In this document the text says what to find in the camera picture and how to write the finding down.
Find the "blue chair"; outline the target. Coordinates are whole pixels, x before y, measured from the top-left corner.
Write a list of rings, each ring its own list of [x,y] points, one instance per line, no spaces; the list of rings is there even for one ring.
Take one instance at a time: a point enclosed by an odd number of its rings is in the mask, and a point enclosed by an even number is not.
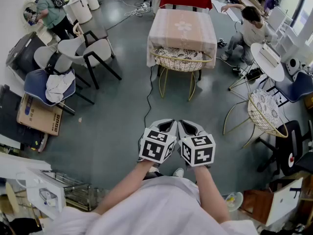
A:
[[[48,107],[56,106],[71,115],[75,115],[75,111],[65,104],[65,100],[73,95],[94,104],[93,101],[76,91],[76,77],[73,69],[61,75],[48,74],[44,69],[32,71],[26,75],[24,92]]]
[[[281,107],[288,102],[295,103],[303,97],[313,93],[313,79],[310,75],[298,77],[295,82],[291,82],[288,78],[285,78],[281,82],[276,81],[275,85],[268,89],[267,92],[274,89],[277,90],[274,95],[280,93],[286,99],[278,105],[278,107]]]

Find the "white rectangular box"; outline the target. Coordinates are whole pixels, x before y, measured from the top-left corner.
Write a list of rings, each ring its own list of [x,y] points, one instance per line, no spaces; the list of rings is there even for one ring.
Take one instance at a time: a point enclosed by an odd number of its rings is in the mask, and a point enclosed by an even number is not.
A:
[[[280,54],[268,43],[264,42],[260,53],[274,66],[277,67],[280,64]]]

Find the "table with pink tablecloth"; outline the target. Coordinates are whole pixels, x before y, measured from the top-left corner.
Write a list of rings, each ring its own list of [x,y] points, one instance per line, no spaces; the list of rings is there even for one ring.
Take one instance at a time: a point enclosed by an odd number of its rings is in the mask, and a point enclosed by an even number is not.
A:
[[[209,14],[178,9],[159,9],[147,40],[147,66],[156,64],[151,51],[159,47],[174,47],[202,51],[212,61],[205,67],[213,69],[216,64],[217,38]]]

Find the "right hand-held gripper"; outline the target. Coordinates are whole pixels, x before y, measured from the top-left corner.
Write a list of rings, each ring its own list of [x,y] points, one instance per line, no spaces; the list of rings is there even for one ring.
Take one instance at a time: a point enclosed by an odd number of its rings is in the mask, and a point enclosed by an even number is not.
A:
[[[216,143],[204,128],[188,120],[178,121],[180,155],[191,167],[206,166],[214,162]]]

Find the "red-brown wooden crate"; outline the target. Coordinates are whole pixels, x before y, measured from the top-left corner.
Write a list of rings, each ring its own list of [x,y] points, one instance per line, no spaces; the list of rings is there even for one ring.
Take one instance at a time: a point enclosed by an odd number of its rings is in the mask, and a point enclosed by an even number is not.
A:
[[[249,217],[266,224],[273,203],[274,193],[263,190],[245,190],[240,210]]]

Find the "black power adapter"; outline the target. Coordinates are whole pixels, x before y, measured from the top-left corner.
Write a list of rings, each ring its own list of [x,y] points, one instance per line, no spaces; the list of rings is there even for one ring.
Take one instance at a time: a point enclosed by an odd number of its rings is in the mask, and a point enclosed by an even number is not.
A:
[[[246,79],[247,81],[254,81],[263,74],[262,70],[260,68],[255,68],[251,69],[247,74],[246,74]]]

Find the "white shelf unit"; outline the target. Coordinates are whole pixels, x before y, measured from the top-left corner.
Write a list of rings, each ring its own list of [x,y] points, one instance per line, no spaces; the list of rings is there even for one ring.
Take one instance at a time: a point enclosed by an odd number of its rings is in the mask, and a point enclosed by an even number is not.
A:
[[[278,7],[275,7],[267,20],[269,27],[275,33],[270,44],[280,55],[281,62],[286,62],[289,58],[294,57],[301,47],[298,35],[293,28],[287,25],[286,29],[283,30],[283,24],[286,19],[287,15]]]

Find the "person's right forearm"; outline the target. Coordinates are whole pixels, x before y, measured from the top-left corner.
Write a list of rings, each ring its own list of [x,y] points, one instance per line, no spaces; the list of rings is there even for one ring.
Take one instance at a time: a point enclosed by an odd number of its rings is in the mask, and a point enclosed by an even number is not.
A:
[[[226,202],[216,187],[208,168],[197,166],[193,170],[199,188],[201,207],[219,224],[230,221]]]

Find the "white board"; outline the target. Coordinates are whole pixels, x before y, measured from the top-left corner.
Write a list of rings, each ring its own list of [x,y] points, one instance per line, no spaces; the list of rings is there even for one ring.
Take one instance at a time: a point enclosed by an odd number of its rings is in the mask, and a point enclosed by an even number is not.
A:
[[[302,182],[303,177],[293,180],[274,192],[268,219],[265,223],[266,226],[272,225],[296,208],[301,194]]]

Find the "white round table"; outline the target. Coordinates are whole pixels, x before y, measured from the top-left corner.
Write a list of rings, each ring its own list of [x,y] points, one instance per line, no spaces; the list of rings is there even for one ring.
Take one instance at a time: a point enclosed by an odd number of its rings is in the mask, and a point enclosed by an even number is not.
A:
[[[246,99],[246,97],[241,95],[239,92],[236,92],[235,88],[242,85],[242,84],[246,84],[248,91],[250,91],[250,87],[249,87],[250,81],[247,81],[246,74],[252,69],[253,65],[256,65],[256,68],[260,68],[262,70],[262,72],[263,72],[262,75],[266,76],[265,80],[267,80],[269,78],[271,80],[281,82],[285,78],[285,73],[284,73],[284,69],[283,69],[281,62],[277,67],[274,67],[260,53],[260,49],[261,49],[262,45],[263,44],[258,44],[258,43],[254,43],[251,45],[250,50],[251,50],[252,57],[253,57],[252,65],[247,66],[242,71],[242,76],[237,81],[235,81],[233,84],[231,84],[230,87],[228,88],[229,91],[233,92],[234,94],[236,94],[237,96],[239,96],[242,99]]]

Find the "person's black trousers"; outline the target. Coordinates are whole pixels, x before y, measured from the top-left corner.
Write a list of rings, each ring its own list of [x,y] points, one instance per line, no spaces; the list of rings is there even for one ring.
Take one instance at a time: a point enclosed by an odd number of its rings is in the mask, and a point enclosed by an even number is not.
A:
[[[163,174],[159,172],[159,168],[152,166],[146,173],[143,180],[149,180],[149,179],[161,177],[161,176],[163,176]]]

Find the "white flat boards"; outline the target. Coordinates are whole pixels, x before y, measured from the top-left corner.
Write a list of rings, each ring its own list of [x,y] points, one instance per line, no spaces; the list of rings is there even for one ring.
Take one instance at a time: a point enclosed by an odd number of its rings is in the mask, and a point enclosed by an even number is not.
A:
[[[223,2],[220,2],[218,0],[212,0],[212,4],[214,6],[214,8],[216,9],[216,11],[220,14],[224,14],[224,15],[228,15],[232,21],[234,22],[238,22],[241,21],[242,18],[238,18],[237,15],[234,13],[234,11],[232,10],[232,8],[228,9],[227,11],[222,12],[221,9],[223,6],[225,6],[226,4]]]

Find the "grey chair black legs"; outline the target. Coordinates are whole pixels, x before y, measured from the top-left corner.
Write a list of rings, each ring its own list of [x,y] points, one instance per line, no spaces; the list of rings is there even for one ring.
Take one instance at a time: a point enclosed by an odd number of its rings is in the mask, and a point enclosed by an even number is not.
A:
[[[86,49],[83,54],[77,55],[76,51],[82,44],[86,45]],[[99,64],[103,65],[118,80],[122,80],[122,78],[106,63],[110,58],[114,58],[108,40],[97,38],[91,30],[74,39],[61,40],[58,43],[58,51],[73,63],[87,68],[97,90],[99,89],[99,85],[93,73],[93,68]]]
[[[72,61],[53,47],[40,47],[34,53],[34,60],[40,67],[26,76],[25,84],[34,84],[46,88],[46,82],[50,75],[61,75],[72,70]],[[75,78],[81,80],[88,87],[91,85],[78,75]]]

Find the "black case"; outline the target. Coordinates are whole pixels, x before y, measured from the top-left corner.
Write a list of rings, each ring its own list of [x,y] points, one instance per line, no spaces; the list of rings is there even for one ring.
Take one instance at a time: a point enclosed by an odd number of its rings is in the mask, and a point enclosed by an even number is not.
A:
[[[29,72],[40,68],[34,60],[34,53],[38,48],[44,46],[44,42],[36,32],[24,35],[9,51],[6,66],[10,67],[22,80],[25,80]]]

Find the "beige board with round opening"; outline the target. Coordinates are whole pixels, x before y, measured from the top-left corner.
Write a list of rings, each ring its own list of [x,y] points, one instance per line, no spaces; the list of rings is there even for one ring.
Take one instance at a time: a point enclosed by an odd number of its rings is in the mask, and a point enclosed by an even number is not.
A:
[[[37,4],[34,1],[26,0],[22,6],[21,13],[21,21],[24,29],[28,33],[36,32],[44,44],[50,45],[51,42],[59,39],[53,32],[48,30],[42,20],[37,23],[35,22],[37,18]]]

